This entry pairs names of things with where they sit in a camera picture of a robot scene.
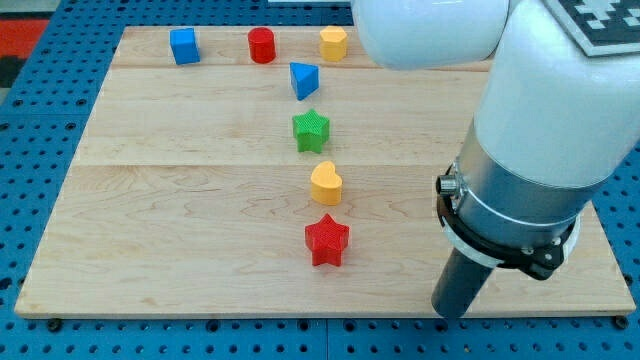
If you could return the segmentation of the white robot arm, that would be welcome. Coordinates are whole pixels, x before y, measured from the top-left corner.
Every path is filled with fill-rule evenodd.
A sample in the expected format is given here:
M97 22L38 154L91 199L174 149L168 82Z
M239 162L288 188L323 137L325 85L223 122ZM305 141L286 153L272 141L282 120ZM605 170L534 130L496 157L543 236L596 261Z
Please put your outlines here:
M453 250L444 276L506 267L544 280L573 251L581 214L639 139L635 1L355 1L379 65L491 59L459 154L437 181Z

